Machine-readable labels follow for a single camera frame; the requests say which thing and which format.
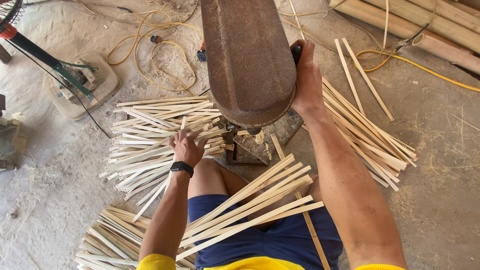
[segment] yellow shirt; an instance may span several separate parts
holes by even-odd
[[[137,270],[175,270],[172,258],[161,254],[150,254],[138,265]],[[305,270],[302,266],[280,259],[269,257],[252,257],[239,260],[224,266],[205,268],[205,270]],[[357,267],[355,270],[404,270],[403,268],[385,264],[370,264]]]

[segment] left arm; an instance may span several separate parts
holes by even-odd
[[[192,168],[202,159],[206,140],[195,145],[198,132],[181,130],[170,138],[168,145],[173,148],[177,161],[183,161]],[[140,248],[141,261],[150,254],[177,256],[180,241],[187,226],[187,193],[190,175],[185,171],[173,173],[172,180],[153,215],[145,232]]]

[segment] blue shorts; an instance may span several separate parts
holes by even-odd
[[[227,199],[228,196],[223,194],[201,195],[190,198],[188,200],[190,220],[194,221],[201,218]],[[233,205],[223,213],[230,212],[238,207],[238,205]],[[310,210],[308,213],[331,269],[338,270],[338,256],[342,253],[343,244],[332,217],[325,207]],[[245,217],[232,225],[247,221],[248,219]],[[207,240],[195,242],[195,245]],[[204,248],[198,251],[195,266],[202,270],[203,268],[222,266],[245,258],[262,256],[293,262],[306,270],[323,269],[301,213],[279,219],[267,232],[261,232],[254,227],[250,227]]]

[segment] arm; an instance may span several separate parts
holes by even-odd
[[[181,130],[168,141],[174,150],[177,161],[183,161],[192,168],[202,159],[206,140],[202,139],[198,146],[195,138],[198,132]],[[175,260],[181,238],[187,226],[187,193],[190,175],[185,171],[173,173],[170,186],[163,196],[145,232],[140,248],[141,261],[150,254],[162,254]]]
[[[322,74],[313,63],[315,44],[302,46],[295,109],[312,138],[325,206],[345,246],[351,269],[367,264],[407,268],[395,220],[377,183],[342,137],[326,108]]]

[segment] rusty drill press head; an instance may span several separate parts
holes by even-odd
[[[272,0],[202,0],[208,75],[222,114],[249,129],[270,125],[295,97],[296,68]]]

